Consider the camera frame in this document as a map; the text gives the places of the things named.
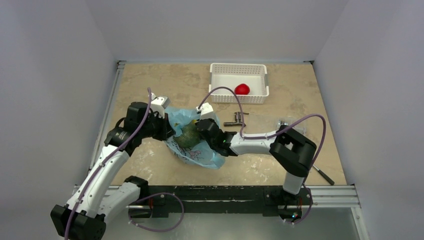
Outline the red fake apple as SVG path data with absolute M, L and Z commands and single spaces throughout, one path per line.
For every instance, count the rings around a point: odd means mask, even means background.
M 234 88 L 234 93 L 236 95 L 249 95 L 250 92 L 250 87 L 245 83 L 241 83 Z

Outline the blue printed plastic bag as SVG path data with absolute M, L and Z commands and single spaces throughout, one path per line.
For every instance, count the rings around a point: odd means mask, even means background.
M 177 158 L 186 164 L 208 169 L 219 169 L 224 165 L 225 157 L 212 150 L 203 139 L 200 139 L 200 143 L 193 148 L 180 148 L 174 141 L 174 137 L 182 134 L 184 126 L 195 124 L 198 120 L 199 115 L 195 109 L 168 107 L 165 112 L 168 114 L 171 127 L 175 130 L 175 135 L 164 142 Z

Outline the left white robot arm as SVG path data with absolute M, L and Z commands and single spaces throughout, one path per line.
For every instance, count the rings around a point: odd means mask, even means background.
M 132 102 L 126 117 L 119 120 L 106 137 L 93 169 L 66 202 L 55 205 L 50 217 L 59 236 L 69 240 L 100 240 L 109 224 L 131 203 L 142 205 L 149 199 L 147 180 L 130 176 L 111 195 L 112 180 L 145 138 L 164 141 L 174 134 L 165 109 L 164 96 L 151 104 Z

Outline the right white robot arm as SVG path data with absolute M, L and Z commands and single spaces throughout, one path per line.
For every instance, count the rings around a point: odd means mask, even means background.
M 222 131 L 211 118 L 202 119 L 195 126 L 200 138 L 221 156 L 273 156 L 286 171 L 280 196 L 288 204 L 300 198 L 301 187 L 322 147 L 293 129 L 291 125 L 281 125 L 278 131 L 245 135 L 236 131 Z

